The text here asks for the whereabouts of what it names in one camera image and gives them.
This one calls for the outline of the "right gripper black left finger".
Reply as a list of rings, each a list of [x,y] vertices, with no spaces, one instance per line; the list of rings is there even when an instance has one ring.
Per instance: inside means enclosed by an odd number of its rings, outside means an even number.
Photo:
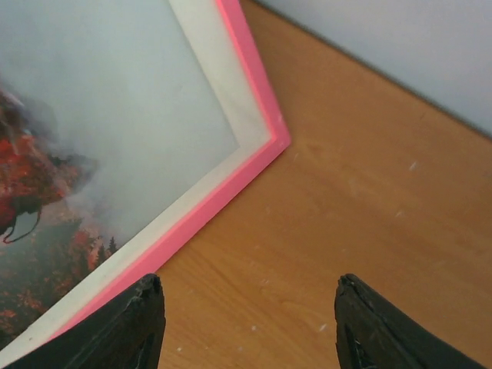
[[[146,274],[63,334],[8,368],[156,368],[165,333],[165,296]]]

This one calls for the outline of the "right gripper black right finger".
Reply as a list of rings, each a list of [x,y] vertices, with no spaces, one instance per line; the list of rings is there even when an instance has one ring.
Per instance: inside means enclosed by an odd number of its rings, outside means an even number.
[[[340,276],[334,299],[342,369],[482,368],[424,329],[354,274]]]

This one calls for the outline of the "pink picture frame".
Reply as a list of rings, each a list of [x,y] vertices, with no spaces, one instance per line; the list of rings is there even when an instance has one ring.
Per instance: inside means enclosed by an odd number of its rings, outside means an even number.
[[[63,334],[158,270],[288,145],[290,137],[241,4],[167,1],[219,100],[238,148],[111,254],[17,338],[1,365]]]

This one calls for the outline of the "red forest photo print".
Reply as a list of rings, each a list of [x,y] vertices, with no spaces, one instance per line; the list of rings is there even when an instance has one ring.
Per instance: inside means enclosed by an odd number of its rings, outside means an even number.
[[[1,343],[238,148],[167,1],[1,3]]]

